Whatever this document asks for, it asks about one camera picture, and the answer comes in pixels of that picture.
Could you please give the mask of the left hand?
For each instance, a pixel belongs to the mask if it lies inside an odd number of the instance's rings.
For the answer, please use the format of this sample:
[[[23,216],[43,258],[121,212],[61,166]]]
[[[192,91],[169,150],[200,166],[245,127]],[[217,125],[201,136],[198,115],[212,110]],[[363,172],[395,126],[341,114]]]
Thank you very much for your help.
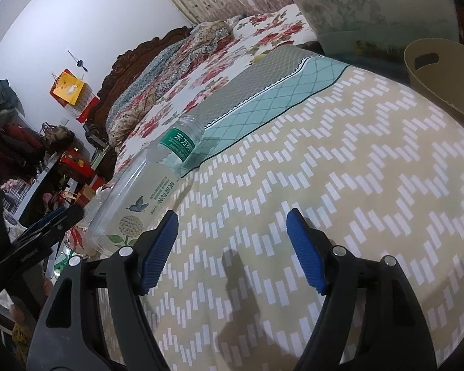
[[[32,338],[32,332],[27,326],[26,315],[23,310],[17,306],[10,307],[10,315],[15,325],[12,330],[12,340],[19,347],[28,349]]]

